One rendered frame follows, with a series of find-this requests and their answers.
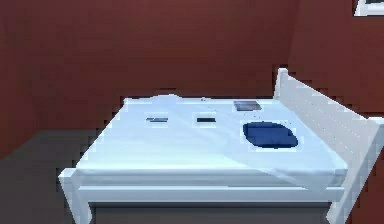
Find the white bed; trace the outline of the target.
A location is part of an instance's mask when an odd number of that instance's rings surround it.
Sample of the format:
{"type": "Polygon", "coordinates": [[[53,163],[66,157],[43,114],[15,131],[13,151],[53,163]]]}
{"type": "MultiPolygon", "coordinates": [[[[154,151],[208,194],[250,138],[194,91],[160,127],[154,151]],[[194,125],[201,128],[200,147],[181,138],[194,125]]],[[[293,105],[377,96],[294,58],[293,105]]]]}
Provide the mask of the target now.
{"type": "Polygon", "coordinates": [[[93,203],[327,203],[329,224],[345,224],[383,148],[384,118],[363,117],[280,69],[270,99],[126,99],[59,180],[75,224],[91,223],[93,203]],[[237,111],[235,101],[262,109],[237,111]],[[261,121],[289,128],[298,145],[252,145],[243,125],[261,121]]]}

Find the dark blue pillow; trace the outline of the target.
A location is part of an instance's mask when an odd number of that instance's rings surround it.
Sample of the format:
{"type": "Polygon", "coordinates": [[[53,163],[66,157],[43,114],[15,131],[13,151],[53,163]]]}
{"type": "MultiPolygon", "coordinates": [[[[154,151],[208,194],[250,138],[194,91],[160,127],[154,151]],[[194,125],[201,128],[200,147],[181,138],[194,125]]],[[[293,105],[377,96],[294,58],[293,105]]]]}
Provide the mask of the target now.
{"type": "Polygon", "coordinates": [[[298,145],[293,132],[282,124],[273,122],[250,122],[243,125],[248,142],[261,148],[292,148],[298,145]]]}

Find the white framed window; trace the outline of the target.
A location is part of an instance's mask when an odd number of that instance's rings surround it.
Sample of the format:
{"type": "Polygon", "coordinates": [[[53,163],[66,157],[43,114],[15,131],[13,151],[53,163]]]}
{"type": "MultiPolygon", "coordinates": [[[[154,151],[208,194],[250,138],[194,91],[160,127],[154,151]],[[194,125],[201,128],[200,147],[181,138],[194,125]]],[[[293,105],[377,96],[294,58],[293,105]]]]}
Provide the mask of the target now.
{"type": "Polygon", "coordinates": [[[384,0],[357,0],[354,16],[384,16],[384,0]]]}

